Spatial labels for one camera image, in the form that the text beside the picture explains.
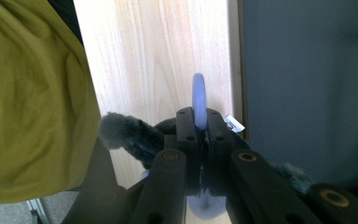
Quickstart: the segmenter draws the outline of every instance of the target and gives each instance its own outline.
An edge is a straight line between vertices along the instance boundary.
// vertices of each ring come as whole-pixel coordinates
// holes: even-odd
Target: yellow fabric
[[[99,119],[84,49],[50,4],[0,1],[0,203],[79,186]]]

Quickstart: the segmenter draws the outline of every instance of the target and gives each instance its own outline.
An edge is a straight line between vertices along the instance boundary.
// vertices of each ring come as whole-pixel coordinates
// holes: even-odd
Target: dark gray surface
[[[243,15],[252,149],[358,184],[358,1],[245,0]]]

